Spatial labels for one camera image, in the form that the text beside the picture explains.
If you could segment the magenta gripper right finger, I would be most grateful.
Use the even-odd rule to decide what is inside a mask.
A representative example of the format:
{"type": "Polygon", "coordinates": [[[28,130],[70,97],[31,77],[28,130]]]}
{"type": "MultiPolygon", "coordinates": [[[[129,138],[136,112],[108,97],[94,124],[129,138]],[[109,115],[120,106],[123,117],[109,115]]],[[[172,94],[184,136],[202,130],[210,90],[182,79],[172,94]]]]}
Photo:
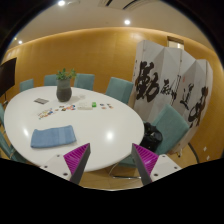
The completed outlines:
{"type": "Polygon", "coordinates": [[[150,184],[176,171],[181,170],[167,155],[157,155],[137,144],[132,144],[131,154],[143,185],[150,184]]]}

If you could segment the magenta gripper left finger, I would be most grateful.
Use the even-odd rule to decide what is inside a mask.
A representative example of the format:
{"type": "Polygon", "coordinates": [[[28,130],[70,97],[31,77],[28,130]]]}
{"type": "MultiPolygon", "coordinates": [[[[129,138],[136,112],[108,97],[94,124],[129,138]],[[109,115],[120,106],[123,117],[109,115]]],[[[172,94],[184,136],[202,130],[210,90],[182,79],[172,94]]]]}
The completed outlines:
{"type": "Polygon", "coordinates": [[[53,156],[41,166],[41,169],[78,185],[90,153],[90,144],[87,143],[65,155],[53,156]]]}

